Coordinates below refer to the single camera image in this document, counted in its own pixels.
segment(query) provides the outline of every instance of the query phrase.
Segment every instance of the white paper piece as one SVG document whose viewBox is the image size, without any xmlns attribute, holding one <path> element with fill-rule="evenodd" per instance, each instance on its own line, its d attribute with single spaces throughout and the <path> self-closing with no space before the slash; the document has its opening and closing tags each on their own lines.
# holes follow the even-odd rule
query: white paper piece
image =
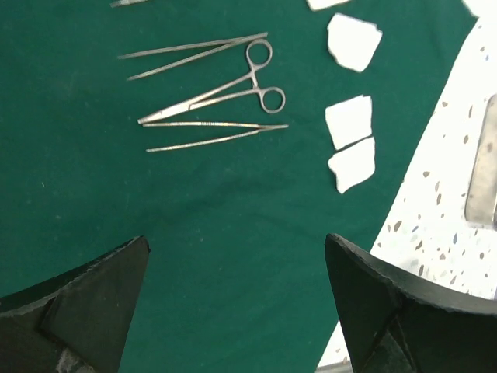
<svg viewBox="0 0 497 373">
<path fill-rule="evenodd" d="M 328 50 L 340 66 L 363 72 L 382 35 L 374 23 L 336 13 L 328 24 Z"/>
<path fill-rule="evenodd" d="M 348 2 L 349 0 L 308 0 L 309 8 L 314 12 L 321 9 L 330 8 L 334 5 Z"/>
<path fill-rule="evenodd" d="M 336 175 L 336 189 L 341 194 L 369 179 L 375 170 L 374 138 L 367 138 L 336 153 L 329 159 L 328 167 Z"/>
<path fill-rule="evenodd" d="M 336 150 L 371 136 L 371 96 L 357 96 L 326 108 L 325 117 Z"/>
</svg>

